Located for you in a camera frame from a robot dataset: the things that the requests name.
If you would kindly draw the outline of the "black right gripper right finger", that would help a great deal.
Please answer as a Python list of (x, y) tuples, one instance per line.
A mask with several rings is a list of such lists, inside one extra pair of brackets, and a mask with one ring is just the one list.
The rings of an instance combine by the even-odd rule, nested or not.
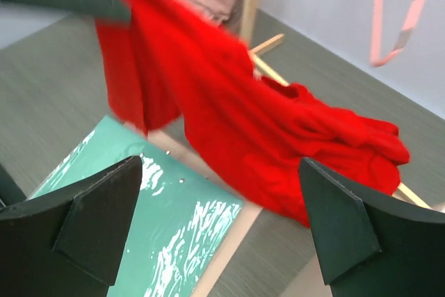
[(323, 281), (333, 296), (443, 296), (444, 213), (308, 158), (298, 169)]

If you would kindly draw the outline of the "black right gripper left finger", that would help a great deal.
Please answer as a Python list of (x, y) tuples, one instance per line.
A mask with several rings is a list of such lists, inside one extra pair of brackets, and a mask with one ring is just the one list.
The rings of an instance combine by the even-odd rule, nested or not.
[(1, 209), (2, 296), (106, 296), (116, 282), (142, 161)]

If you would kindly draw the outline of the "red t shirt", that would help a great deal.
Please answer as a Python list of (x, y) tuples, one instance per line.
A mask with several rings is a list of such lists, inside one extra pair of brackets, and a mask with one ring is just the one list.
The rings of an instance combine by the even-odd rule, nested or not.
[(390, 122), (328, 106), (304, 86), (256, 78), (246, 46), (177, 0), (126, 0), (129, 25), (97, 21), (108, 103), (147, 134), (177, 118), (229, 186), (308, 225), (298, 166), (307, 156), (391, 195), (410, 154)]

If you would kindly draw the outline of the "green cutting mat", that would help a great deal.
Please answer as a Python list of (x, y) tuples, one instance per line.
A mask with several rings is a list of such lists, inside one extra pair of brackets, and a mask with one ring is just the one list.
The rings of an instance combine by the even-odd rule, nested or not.
[(142, 182), (109, 296), (197, 296), (198, 284), (243, 202), (111, 117), (103, 118), (35, 192), (47, 194), (128, 156)]

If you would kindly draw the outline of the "pink board under mat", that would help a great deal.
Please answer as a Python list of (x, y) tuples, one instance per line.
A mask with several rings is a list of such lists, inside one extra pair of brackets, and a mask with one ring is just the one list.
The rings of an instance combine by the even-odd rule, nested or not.
[[(191, 149), (170, 137), (164, 131), (152, 131), (147, 137), (148, 141), (165, 151), (172, 152), (172, 156), (180, 162), (198, 172), (204, 177), (209, 178), (211, 182), (220, 188), (236, 195), (237, 192), (230, 188), (226, 183)], [(209, 262), (206, 270), (191, 293), (191, 297), (208, 296), (211, 289), (221, 276), (230, 259), (237, 251), (238, 247), (253, 226), (262, 208), (247, 200), (243, 201), (243, 206), (234, 219), (231, 227), (228, 229), (225, 238), (218, 247), (215, 255)]]

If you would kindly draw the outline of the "wooden clothes rack frame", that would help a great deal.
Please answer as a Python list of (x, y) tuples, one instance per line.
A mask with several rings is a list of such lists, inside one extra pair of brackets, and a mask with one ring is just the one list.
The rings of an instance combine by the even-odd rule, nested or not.
[(424, 202), (444, 201), (444, 0), (426, 0), (404, 50), (369, 61), (373, 0), (261, 0), (252, 45), (282, 33), (265, 56), (281, 77), (328, 104), (396, 124), (411, 154), (402, 181)]

